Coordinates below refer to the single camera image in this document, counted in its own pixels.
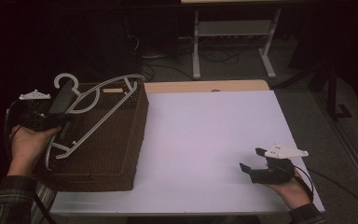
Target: brown wicker basket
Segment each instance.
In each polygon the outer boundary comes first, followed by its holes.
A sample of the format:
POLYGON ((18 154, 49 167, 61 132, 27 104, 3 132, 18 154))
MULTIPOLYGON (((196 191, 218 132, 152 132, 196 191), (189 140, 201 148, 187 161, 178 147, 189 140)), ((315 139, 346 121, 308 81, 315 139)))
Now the brown wicker basket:
MULTIPOLYGON (((80 84, 78 89, 85 92, 93 86, 80 84)), ((108 84, 102 90, 129 91, 125 83, 108 84)), ((94 97, 94 93, 90 94, 75 109, 87 107, 94 97)), ((91 111, 76 115, 65 137, 57 135, 55 142, 71 147, 123 97, 123 92, 101 91, 98 104, 91 111)), ((53 147, 49 156, 52 171, 46 169, 42 158, 34 177, 57 191, 131 190, 145 135, 148 104, 145 87, 138 84, 137 91, 68 158, 57 160, 56 155, 63 151, 53 147)))

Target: white metal frame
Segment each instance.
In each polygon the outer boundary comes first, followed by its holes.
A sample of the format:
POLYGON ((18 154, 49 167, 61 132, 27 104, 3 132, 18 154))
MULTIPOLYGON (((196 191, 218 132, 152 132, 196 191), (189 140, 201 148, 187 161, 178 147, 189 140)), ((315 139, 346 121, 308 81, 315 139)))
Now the white metal frame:
POLYGON ((194 51, 193 51, 193 78, 200 79, 199 36, 217 35, 266 35, 267 42, 264 48, 259 49, 261 60, 269 78, 275 78, 275 72, 269 61, 269 47, 278 24, 281 9, 277 8, 272 20, 263 21, 199 21, 199 12, 195 13, 194 20, 194 51))

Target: person's right hand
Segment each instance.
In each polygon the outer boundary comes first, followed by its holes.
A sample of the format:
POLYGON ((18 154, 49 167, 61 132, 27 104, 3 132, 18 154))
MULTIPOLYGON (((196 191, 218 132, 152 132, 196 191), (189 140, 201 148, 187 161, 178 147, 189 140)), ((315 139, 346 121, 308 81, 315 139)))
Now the person's right hand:
MULTIPOLYGON (((295 169, 296 176, 301 177, 295 169)), ((292 178, 289 182, 280 185, 266 185, 267 187, 275 190, 283 199, 283 201, 291 209, 298 208, 302 205, 311 203, 310 197, 303 187, 292 178)))
POLYGON ((34 132, 17 125, 10 135, 12 161, 7 175, 31 176, 40 155, 45 151, 49 138, 61 127, 45 132, 34 132))

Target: person's left hand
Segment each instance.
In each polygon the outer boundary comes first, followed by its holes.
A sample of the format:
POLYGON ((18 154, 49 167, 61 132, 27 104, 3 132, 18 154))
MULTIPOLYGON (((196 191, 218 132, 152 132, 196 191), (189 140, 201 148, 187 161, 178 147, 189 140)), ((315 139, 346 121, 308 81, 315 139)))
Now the person's left hand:
POLYGON ((7 175, 31 176, 34 166, 44 152, 49 138, 59 132, 61 127, 45 132, 34 132, 17 125, 10 135, 12 161, 7 175))

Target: white tabletop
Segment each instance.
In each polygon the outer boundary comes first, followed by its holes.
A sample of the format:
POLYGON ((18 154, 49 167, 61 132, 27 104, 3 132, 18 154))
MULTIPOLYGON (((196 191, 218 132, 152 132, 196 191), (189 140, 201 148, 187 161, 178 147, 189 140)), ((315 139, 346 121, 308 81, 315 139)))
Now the white tabletop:
MULTIPOLYGON (((148 93, 134 189, 58 192, 51 212, 72 215, 216 215, 288 211, 239 163, 266 169, 256 147, 295 147, 273 91, 148 93)), ((303 169, 300 158, 293 163, 303 169)), ((324 211, 315 192, 317 208, 324 211)))

